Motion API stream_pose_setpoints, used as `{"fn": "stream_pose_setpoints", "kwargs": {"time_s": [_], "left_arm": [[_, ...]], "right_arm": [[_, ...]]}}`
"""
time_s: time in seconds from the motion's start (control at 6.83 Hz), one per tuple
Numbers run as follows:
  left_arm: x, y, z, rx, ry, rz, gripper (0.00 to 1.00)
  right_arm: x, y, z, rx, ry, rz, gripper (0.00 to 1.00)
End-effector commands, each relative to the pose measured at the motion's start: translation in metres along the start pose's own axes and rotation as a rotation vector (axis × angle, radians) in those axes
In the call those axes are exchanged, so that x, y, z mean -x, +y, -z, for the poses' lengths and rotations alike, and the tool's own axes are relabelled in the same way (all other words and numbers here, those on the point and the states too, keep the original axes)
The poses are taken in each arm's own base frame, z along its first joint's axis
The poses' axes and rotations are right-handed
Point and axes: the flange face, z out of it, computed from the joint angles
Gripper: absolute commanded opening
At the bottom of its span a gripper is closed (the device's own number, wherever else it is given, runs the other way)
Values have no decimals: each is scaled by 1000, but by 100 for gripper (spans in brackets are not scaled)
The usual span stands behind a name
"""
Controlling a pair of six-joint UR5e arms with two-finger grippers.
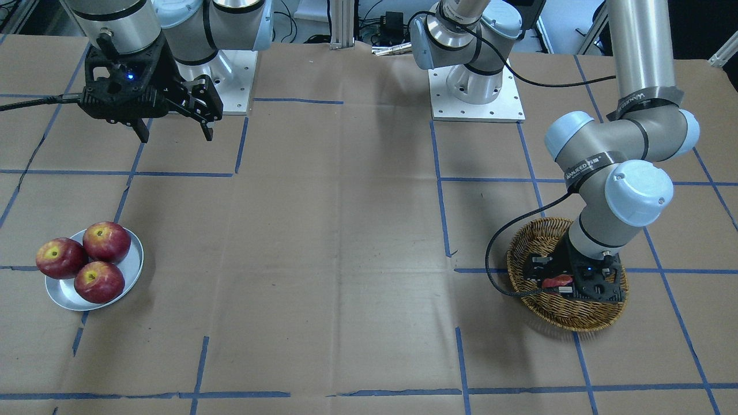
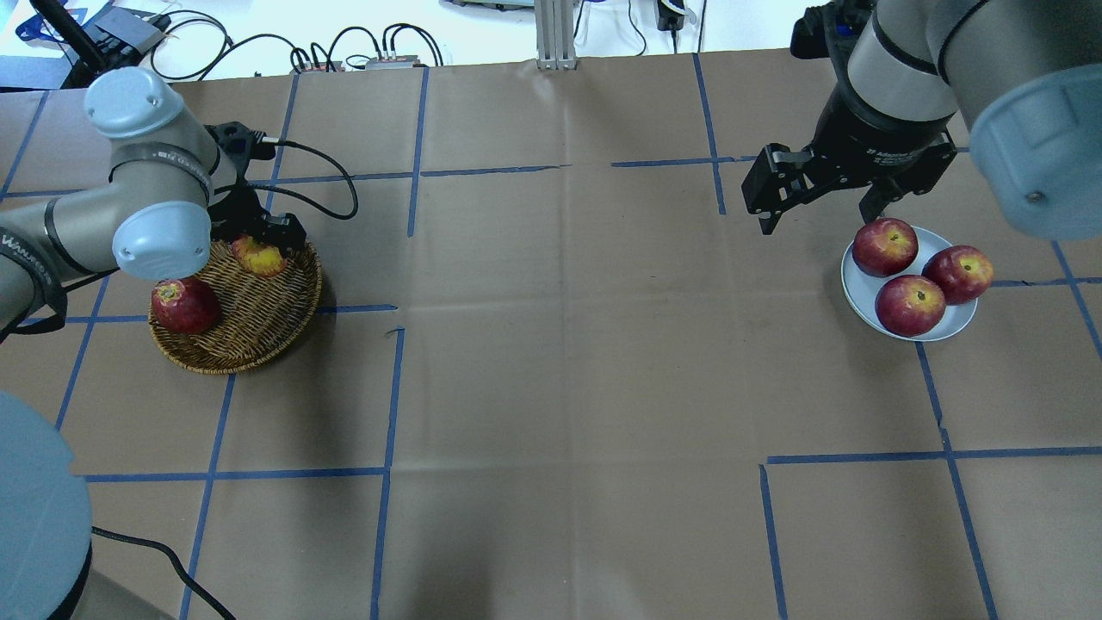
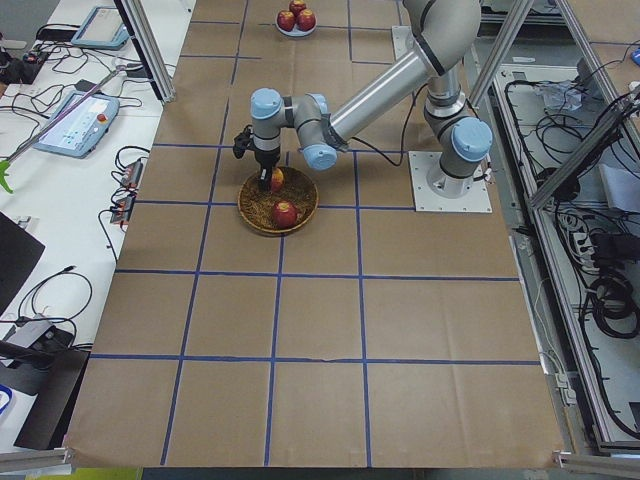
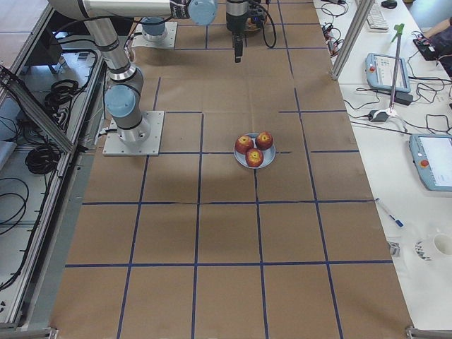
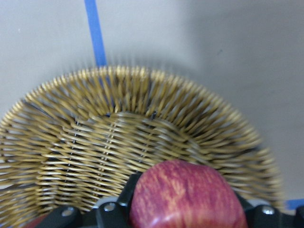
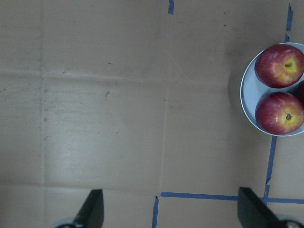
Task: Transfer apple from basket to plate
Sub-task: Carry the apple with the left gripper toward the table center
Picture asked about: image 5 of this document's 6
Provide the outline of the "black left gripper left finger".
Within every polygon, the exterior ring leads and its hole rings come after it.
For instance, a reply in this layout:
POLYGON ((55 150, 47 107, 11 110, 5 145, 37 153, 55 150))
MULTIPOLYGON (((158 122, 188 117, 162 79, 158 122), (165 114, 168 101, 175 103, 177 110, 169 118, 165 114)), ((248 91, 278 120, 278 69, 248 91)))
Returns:
POLYGON ((136 184, 141 173, 130 175, 118 197, 101 198, 95 204, 98 228, 129 228, 129 213, 136 184))

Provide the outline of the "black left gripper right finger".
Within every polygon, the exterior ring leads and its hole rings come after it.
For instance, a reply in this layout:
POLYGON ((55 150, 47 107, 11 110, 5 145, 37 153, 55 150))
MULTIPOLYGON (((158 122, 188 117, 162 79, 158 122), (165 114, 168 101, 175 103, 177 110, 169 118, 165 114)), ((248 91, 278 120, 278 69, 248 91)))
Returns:
POLYGON ((237 198, 246 216, 249 228, 282 228, 281 212, 269 205, 253 206, 239 194, 237 198))

